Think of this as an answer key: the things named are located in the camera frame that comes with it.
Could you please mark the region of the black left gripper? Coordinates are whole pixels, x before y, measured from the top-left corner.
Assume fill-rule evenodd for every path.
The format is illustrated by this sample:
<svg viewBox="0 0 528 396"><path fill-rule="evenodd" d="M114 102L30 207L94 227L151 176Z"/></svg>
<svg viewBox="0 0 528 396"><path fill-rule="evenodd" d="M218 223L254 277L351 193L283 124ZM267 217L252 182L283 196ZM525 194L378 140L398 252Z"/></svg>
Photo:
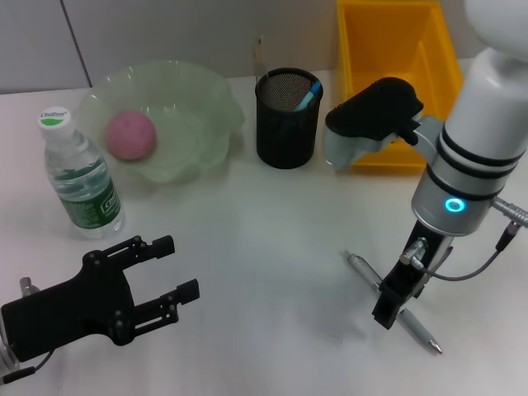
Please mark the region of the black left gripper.
<svg viewBox="0 0 528 396"><path fill-rule="evenodd" d="M197 279L135 305L124 270L176 251L172 236L145 242L139 235L86 254L72 279L1 308L7 344L18 359L33 359L90 335L117 346L177 323L177 306L200 298Z"/></svg>

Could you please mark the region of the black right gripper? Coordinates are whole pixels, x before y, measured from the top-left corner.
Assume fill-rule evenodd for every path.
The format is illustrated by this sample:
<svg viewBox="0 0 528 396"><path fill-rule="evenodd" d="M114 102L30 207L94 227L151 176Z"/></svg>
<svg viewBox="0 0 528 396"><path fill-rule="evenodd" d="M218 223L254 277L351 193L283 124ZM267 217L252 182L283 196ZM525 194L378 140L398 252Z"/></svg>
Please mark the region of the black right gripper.
<svg viewBox="0 0 528 396"><path fill-rule="evenodd" d="M450 246L450 237L431 231L417 221L407 240L404 250L418 238L425 238L427 249L421 258L424 267L435 270ZM423 275L411 265L397 262L379 287L379 296L372 315L376 322L387 330L394 325L399 310L411 299L417 299L425 288L421 284Z"/></svg>

